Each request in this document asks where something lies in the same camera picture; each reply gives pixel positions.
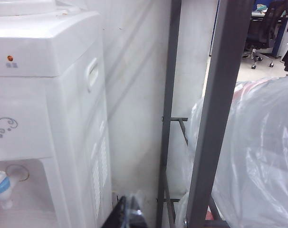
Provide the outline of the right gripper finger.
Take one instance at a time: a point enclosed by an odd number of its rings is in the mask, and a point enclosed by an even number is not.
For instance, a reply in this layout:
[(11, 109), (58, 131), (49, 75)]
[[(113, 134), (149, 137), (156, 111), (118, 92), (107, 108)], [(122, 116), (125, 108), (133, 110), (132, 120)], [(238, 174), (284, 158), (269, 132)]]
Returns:
[(115, 195), (113, 228), (147, 228), (144, 214), (144, 194), (138, 190), (122, 196)]

